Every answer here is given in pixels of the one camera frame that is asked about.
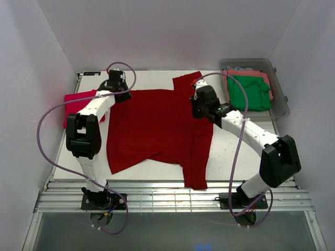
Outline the dark red t shirt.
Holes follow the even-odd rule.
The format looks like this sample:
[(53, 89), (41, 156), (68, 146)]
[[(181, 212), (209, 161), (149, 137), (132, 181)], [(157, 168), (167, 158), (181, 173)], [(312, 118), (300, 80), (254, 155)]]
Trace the dark red t shirt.
[(194, 119), (190, 97), (201, 72), (173, 78), (173, 90), (132, 91), (132, 98), (111, 107), (106, 155), (112, 174), (151, 159), (179, 164), (184, 185), (207, 189), (206, 167), (213, 124)]

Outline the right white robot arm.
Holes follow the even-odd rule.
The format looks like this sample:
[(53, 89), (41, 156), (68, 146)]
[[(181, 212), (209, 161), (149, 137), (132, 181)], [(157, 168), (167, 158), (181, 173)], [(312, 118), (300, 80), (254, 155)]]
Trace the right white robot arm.
[(235, 135), (240, 143), (246, 143), (261, 158), (259, 171), (222, 200), (230, 208), (250, 208), (261, 194), (277, 188), (300, 172), (302, 167), (291, 136), (270, 133), (245, 118), (231, 104), (220, 103), (214, 89), (206, 83), (196, 83), (195, 94), (190, 100), (195, 118), (206, 118)]

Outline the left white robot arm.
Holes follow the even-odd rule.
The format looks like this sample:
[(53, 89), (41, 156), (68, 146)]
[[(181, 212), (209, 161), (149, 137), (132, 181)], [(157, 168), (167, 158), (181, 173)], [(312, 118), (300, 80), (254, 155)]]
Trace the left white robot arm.
[(100, 209), (110, 205), (111, 196), (104, 192), (107, 180), (102, 174), (98, 157), (102, 147), (99, 122), (114, 104), (132, 98), (125, 73), (120, 69), (108, 70), (107, 73), (108, 79), (100, 84), (96, 98), (66, 119), (66, 148), (79, 162), (87, 179), (83, 191), (95, 193), (93, 203)]

